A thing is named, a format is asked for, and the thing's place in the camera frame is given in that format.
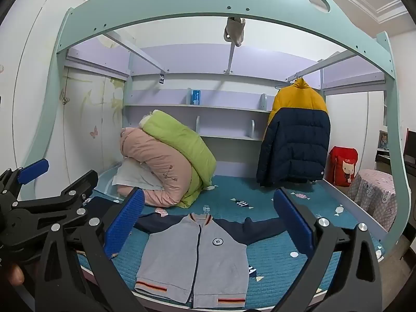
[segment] jacket badge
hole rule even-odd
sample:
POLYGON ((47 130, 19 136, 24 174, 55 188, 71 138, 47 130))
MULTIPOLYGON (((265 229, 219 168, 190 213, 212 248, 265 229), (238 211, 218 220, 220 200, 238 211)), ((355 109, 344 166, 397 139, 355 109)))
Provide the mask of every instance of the jacket badge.
POLYGON ((219 245, 222 245, 222 244, 224 243, 224 241, 223 241, 221 238, 215 238, 215 239, 212 241, 212 243, 213 243, 215 246, 219 246, 219 245))

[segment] blue gripper pad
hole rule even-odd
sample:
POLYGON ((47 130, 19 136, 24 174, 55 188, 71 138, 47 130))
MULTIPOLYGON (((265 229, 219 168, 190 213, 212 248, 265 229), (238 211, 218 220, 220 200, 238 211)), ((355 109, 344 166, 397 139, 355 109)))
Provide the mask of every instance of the blue gripper pad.
POLYGON ((105 233, 104 252, 108 258, 118 254, 144 207, 144 192, 137 189, 105 233))
POLYGON ((281 189, 275 191, 273 205, 279 217, 282 218, 297 250, 307 255, 308 258, 311 257, 315 249, 313 231, 281 189))
POLYGON ((32 180, 38 178, 40 175, 46 173, 48 169, 49 162, 43 158, 22 169, 19 173, 19 176, 17 177, 17 181, 20 184, 28 184, 32 180))

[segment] jacket collar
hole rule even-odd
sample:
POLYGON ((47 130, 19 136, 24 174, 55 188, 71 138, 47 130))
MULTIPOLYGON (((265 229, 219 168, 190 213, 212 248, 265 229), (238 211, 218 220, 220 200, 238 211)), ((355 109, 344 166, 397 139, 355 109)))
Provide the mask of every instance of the jacket collar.
MULTIPOLYGON (((203 215, 202 214, 201 215, 199 215, 199 214, 196 215, 194 213, 190 213, 189 214, 190 219, 192 219, 195 223, 196 223, 196 218, 199 218, 199 216, 203 216, 203 215)), ((208 225, 211 221, 212 221, 212 216, 210 214, 207 214, 207 216, 205 218, 205 224, 204 224, 204 226, 205 225, 208 225)))
POLYGON ((305 80, 302 77, 296 79, 296 81, 293 82, 292 85, 299 89, 310 88, 309 85, 305 82, 305 80))

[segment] blue box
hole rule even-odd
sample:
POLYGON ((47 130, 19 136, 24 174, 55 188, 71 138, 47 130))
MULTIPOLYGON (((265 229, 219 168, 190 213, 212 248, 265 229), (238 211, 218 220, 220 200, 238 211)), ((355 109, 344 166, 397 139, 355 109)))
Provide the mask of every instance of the blue box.
POLYGON ((191 104, 195 106, 199 106, 200 101, 201 101, 201 90, 193 90, 191 104))

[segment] gray and navy jacket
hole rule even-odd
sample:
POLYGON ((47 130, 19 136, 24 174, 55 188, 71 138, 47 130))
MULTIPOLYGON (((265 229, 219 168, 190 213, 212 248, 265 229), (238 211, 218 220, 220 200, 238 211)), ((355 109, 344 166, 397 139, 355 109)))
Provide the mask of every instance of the gray and navy jacket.
POLYGON ((205 214, 152 213, 134 227, 150 235, 134 288, 193 308, 244 307, 247 245, 285 231, 280 218, 238 223, 205 214))

